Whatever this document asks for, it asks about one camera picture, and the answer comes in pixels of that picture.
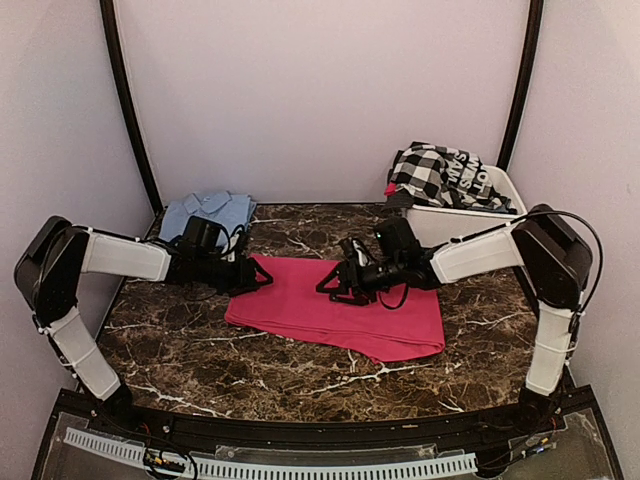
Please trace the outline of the pink trousers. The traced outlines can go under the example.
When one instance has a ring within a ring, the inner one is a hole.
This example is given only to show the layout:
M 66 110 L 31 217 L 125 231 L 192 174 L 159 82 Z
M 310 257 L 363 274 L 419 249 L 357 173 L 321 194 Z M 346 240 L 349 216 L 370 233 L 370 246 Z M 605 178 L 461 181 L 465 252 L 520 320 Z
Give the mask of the pink trousers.
M 446 346 L 434 291 L 412 289 L 404 305 L 388 310 L 376 302 L 353 306 L 315 291 L 335 261 L 269 257 L 256 260 L 274 277 L 271 285 L 230 300 L 227 323 L 294 340 L 350 349 L 375 363 L 437 355 Z

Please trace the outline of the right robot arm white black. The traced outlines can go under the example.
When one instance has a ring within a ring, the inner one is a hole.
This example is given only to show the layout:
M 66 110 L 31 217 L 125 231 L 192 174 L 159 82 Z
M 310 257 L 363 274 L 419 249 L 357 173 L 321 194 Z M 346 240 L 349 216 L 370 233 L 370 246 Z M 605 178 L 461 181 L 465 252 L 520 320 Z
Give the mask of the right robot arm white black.
M 535 296 L 537 333 L 510 424 L 517 432 L 530 434 L 555 409 L 554 398 L 577 343 L 580 319 L 602 275 L 603 247 L 590 247 L 569 225 L 578 218 L 539 204 L 507 223 L 426 247 L 407 219 L 393 217 L 374 229 L 381 259 L 371 256 L 359 239 L 346 238 L 340 243 L 343 261 L 316 290 L 332 302 L 366 306 L 398 285 L 431 291 L 494 270 L 522 269 Z

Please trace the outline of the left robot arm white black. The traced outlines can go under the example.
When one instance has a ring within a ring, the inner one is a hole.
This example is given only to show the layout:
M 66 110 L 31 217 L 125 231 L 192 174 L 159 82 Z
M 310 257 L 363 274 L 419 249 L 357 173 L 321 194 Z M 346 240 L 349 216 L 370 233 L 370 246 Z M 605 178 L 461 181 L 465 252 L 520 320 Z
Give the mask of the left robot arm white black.
M 272 276 L 246 255 L 244 226 L 191 217 L 171 240 L 143 240 L 49 217 L 14 268 L 14 282 L 32 311 L 39 333 L 103 404 L 101 417 L 120 436 L 141 427 L 132 394 L 99 349 L 81 317 L 79 286 L 88 274 L 104 274 L 168 285 L 206 285 L 235 297 L 272 284 Z

